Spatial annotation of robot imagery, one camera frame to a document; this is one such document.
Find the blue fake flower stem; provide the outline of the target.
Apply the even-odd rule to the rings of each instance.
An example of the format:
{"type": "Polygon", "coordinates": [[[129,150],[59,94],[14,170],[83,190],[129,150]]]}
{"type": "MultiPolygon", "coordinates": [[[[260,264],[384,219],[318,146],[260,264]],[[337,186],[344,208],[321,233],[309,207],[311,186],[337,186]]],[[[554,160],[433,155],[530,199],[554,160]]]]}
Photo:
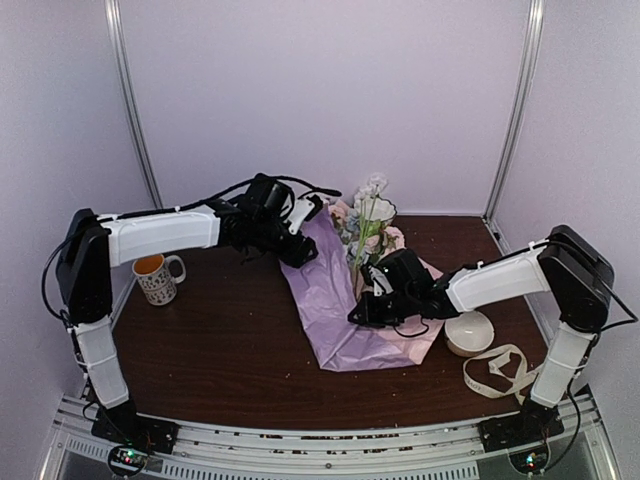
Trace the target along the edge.
{"type": "Polygon", "coordinates": [[[372,256],[380,254],[382,246],[382,222],[380,220],[347,221],[342,234],[347,262],[351,267],[361,266],[372,256]]]}

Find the purple pink wrapping paper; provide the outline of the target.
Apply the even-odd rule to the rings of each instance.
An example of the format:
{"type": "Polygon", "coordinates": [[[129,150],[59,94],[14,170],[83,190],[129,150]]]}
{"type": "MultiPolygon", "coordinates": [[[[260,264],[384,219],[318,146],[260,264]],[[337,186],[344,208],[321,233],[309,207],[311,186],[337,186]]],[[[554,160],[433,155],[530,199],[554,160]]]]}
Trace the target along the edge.
{"type": "Polygon", "coordinates": [[[317,257],[299,269],[283,264],[281,271],[319,367],[355,372],[421,364],[444,322],[413,316],[397,330],[371,329],[349,322],[356,297],[329,210],[321,210],[303,225],[302,232],[315,241],[317,257]]]}

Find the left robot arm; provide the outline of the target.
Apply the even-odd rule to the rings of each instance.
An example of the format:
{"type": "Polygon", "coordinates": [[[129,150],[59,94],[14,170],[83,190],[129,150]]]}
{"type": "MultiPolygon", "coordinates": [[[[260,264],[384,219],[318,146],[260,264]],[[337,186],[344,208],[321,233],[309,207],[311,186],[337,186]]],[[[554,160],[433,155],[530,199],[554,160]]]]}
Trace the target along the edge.
{"type": "Polygon", "coordinates": [[[51,315],[72,338],[76,361],[100,406],[106,429],[123,444],[137,442],[144,424],[130,403],[112,335],[114,270],[144,257],[191,249],[231,247],[270,253],[300,268],[317,255],[303,225],[322,209],[324,190],[298,179],[258,173],[219,193],[183,206],[120,214],[90,208],[73,215],[64,240],[43,271],[53,272],[62,307],[51,315]]]}

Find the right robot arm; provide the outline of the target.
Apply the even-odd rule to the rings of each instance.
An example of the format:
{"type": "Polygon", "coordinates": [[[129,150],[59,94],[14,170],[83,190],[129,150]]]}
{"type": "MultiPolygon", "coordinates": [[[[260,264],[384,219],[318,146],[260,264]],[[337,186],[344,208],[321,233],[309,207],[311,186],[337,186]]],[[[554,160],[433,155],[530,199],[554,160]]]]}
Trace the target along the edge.
{"type": "Polygon", "coordinates": [[[551,411],[565,396],[585,356],[609,318],[614,269],[572,227],[561,224],[527,247],[488,263],[478,262],[433,277],[417,254],[397,250],[372,266],[383,291],[365,291],[348,315],[365,327],[397,327],[406,318],[458,318],[486,305],[516,297],[530,304],[548,331],[549,350],[513,419],[519,440],[535,440],[551,424],[551,411]]]}

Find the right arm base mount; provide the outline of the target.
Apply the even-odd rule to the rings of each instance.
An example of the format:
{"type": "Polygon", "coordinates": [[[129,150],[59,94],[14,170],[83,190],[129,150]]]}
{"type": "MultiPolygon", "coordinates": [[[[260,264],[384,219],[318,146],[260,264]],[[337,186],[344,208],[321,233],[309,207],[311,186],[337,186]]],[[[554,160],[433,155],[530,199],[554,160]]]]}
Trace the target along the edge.
{"type": "Polygon", "coordinates": [[[491,418],[478,424],[486,453],[505,451],[511,466],[525,475],[542,474],[551,463],[549,440],[565,431],[559,419],[542,424],[520,414],[491,418]]]}

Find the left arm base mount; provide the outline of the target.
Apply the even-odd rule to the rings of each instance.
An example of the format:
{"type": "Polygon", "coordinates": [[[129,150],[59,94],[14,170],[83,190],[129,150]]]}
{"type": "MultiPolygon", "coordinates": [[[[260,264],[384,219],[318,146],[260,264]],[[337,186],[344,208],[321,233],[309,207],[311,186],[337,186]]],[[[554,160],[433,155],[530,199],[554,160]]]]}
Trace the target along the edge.
{"type": "Polygon", "coordinates": [[[141,473],[154,454],[171,454],[177,440],[177,423],[142,417],[140,430],[126,436],[106,417],[94,421],[91,434],[114,443],[107,453],[107,466],[118,477],[141,473]]]}

